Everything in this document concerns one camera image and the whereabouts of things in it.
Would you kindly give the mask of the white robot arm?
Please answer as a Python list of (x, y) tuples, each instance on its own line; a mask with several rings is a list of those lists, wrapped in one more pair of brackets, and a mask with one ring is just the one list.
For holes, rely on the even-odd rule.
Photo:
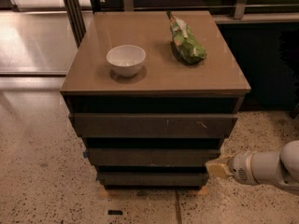
[(210, 175), (232, 177), (243, 185), (271, 185), (299, 194), (299, 141), (291, 141), (275, 151), (242, 151), (233, 156), (206, 162)]

